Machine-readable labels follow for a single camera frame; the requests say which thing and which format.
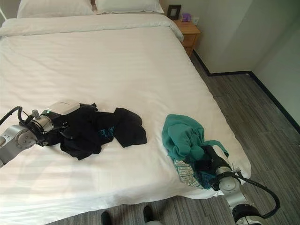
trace shoe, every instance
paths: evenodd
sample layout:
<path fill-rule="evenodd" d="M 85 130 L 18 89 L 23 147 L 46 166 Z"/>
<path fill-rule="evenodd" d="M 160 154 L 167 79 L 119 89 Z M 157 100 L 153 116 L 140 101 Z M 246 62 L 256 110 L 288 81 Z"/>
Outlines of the shoe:
<path fill-rule="evenodd" d="M 111 216 L 107 211 L 103 212 L 101 214 L 101 224 L 102 225 L 112 225 L 112 219 Z"/>
<path fill-rule="evenodd" d="M 144 220 L 145 220 L 145 223 L 154 220 L 152 209 L 148 205 L 145 206 L 145 208 L 144 208 Z"/>

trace purple object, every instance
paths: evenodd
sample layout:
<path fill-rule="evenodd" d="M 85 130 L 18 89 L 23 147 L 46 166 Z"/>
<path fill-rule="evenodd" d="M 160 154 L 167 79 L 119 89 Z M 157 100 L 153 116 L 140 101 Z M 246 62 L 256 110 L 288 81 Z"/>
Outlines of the purple object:
<path fill-rule="evenodd" d="M 190 13 L 183 13 L 182 14 L 182 21 L 183 22 L 190 22 L 192 20 L 192 15 Z"/>

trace electrical outlet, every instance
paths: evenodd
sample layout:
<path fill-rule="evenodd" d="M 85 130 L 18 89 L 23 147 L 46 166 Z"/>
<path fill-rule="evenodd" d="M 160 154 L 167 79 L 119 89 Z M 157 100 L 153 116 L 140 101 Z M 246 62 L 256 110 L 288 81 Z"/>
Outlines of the electrical outlet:
<path fill-rule="evenodd" d="M 197 25 L 198 22 L 199 22 L 199 18 L 198 18 L 198 17 L 192 17 L 192 23 L 193 23 L 194 25 Z"/>

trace gray floor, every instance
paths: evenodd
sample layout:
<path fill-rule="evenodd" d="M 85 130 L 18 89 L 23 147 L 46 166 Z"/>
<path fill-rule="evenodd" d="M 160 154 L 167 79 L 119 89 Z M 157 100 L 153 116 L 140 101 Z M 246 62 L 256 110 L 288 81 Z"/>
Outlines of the gray floor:
<path fill-rule="evenodd" d="M 208 85 L 228 124 L 243 146 L 252 165 L 251 178 L 273 190 L 281 209 L 270 225 L 300 224 L 300 135 L 248 75 L 207 77 L 196 58 L 192 61 Z M 244 185 L 260 212 L 272 209 L 267 193 Z M 142 225 L 143 208 L 121 205 L 109 209 L 116 225 Z M 192 200 L 184 197 L 151 202 L 165 225 L 233 225 L 223 197 Z M 103 210 L 83 213 L 50 225 L 99 225 Z"/>

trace picture frame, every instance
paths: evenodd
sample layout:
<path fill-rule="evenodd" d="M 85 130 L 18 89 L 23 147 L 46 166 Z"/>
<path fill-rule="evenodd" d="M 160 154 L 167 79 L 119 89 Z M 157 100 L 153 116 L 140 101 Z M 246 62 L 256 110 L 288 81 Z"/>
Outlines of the picture frame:
<path fill-rule="evenodd" d="M 178 20 L 180 10 L 181 5 L 169 5 L 167 17 L 169 17 L 171 20 Z"/>

